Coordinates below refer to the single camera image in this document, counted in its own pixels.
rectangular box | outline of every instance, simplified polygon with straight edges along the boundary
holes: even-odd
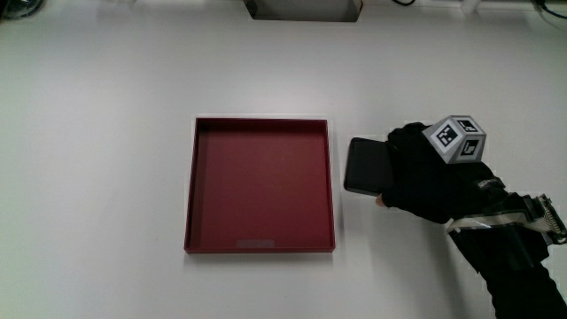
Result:
[[[332,252],[326,120],[197,118],[187,253]]]

black sleeve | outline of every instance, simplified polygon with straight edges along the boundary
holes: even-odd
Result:
[[[498,319],[567,318],[567,306],[541,264],[513,271],[481,271]]]

tray rim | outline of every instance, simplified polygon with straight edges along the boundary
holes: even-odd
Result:
[[[197,159],[197,139],[198,139],[198,122],[199,121],[323,121],[324,122],[324,139],[325,139],[325,151],[327,152],[326,162],[327,162],[327,192],[329,199],[329,226],[330,226],[330,245],[325,246],[314,246],[314,247],[277,247],[277,248],[191,248],[190,247],[190,203],[191,194],[193,192],[194,181],[193,173],[196,165]],[[183,249],[186,253],[332,253],[336,246],[336,234],[335,234],[335,195],[333,183],[334,164],[333,164],[333,147],[332,141],[334,138],[333,134],[333,119],[324,114],[195,114],[191,120],[191,146],[192,154],[190,156],[190,168],[186,174],[185,178],[185,237],[183,241]]]

black object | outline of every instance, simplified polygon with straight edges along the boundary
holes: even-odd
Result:
[[[393,186],[392,163],[385,142],[355,137],[348,148],[345,189],[377,196]]]
[[[6,6],[8,6],[8,2],[10,0],[0,0],[0,19],[4,15],[4,10],[6,10]]]
[[[561,18],[561,19],[567,19],[567,16],[561,15],[557,12],[552,12],[551,10],[548,9],[548,7],[546,6],[546,0],[535,0],[535,3],[541,8],[541,10],[543,10],[544,12],[547,12],[553,16],[556,16],[557,18]]]
[[[521,226],[454,230],[449,236],[478,272],[495,268],[529,269],[549,257],[543,236]]]
[[[36,13],[43,0],[9,0],[4,12],[4,19],[21,19]]]

white surface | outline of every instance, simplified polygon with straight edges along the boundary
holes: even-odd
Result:
[[[567,37],[536,12],[50,0],[0,25],[0,318],[491,318],[444,228],[339,188],[348,137],[470,114],[512,191],[566,207]],[[191,118],[334,119],[333,254],[188,256]],[[567,251],[547,265],[567,295]]]

